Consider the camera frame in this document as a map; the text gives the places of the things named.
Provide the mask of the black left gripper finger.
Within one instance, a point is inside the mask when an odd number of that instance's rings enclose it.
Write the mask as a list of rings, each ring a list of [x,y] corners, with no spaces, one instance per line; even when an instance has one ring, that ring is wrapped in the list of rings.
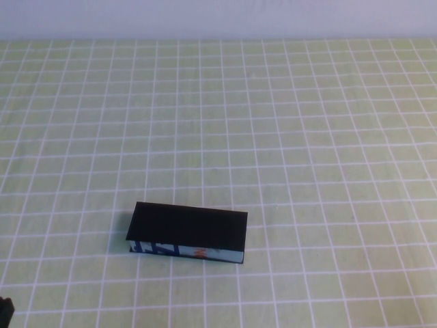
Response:
[[[0,298],[0,325],[9,325],[14,314],[11,298]]]

